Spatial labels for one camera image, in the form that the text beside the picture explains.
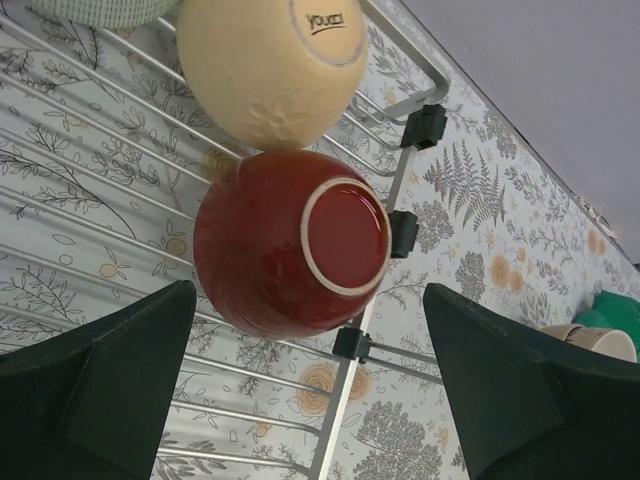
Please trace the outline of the red patterned bowl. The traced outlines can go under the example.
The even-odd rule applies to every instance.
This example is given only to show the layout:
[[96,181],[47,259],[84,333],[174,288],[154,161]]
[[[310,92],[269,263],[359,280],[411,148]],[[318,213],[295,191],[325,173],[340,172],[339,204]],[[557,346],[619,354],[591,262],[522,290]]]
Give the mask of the red patterned bowl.
[[389,265],[391,224],[343,162],[264,152],[218,173],[196,216],[193,254],[214,309],[254,336],[324,333],[362,312]]

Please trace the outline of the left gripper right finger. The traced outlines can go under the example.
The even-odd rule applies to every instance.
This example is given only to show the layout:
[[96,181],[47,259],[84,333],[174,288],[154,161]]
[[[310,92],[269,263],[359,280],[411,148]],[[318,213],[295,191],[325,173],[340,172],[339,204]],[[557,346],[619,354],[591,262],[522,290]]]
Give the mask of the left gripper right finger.
[[439,283],[423,306],[472,479],[636,479],[639,367]]

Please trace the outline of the beige bowl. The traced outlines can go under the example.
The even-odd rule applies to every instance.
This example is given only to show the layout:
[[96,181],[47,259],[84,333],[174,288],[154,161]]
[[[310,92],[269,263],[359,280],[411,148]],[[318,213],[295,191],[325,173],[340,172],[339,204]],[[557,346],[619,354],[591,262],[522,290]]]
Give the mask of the beige bowl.
[[184,1],[176,39],[204,111],[258,150],[319,140],[345,113],[367,65],[356,1]]

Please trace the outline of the tan bowl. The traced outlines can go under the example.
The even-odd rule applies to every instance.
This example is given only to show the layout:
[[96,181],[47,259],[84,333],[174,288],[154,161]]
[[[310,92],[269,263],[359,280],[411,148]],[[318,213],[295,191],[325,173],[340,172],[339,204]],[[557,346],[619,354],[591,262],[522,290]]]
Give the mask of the tan bowl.
[[611,358],[637,362],[637,353],[631,337],[621,330],[588,328],[591,337],[589,350]]

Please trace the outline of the cream bowl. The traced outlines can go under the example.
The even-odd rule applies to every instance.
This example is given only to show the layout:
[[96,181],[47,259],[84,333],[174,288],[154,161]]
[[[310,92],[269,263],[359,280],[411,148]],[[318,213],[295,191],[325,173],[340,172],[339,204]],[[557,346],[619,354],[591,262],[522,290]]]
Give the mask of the cream bowl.
[[590,335],[589,330],[579,324],[547,326],[541,328],[540,331],[574,345],[583,344]]

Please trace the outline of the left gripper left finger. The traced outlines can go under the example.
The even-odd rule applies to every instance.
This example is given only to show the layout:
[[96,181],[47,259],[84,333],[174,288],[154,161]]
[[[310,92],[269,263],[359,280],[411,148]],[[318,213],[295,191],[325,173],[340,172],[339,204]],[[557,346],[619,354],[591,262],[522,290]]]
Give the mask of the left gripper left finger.
[[195,307],[176,281],[2,355],[2,478],[149,478]]

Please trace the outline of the pale green bowl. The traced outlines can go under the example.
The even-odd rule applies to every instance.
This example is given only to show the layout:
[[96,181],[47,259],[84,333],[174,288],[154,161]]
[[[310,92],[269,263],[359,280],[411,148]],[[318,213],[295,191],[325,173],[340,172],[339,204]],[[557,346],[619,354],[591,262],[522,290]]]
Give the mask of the pale green bowl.
[[176,0],[41,0],[33,4],[66,20],[92,27],[147,24],[167,13]]

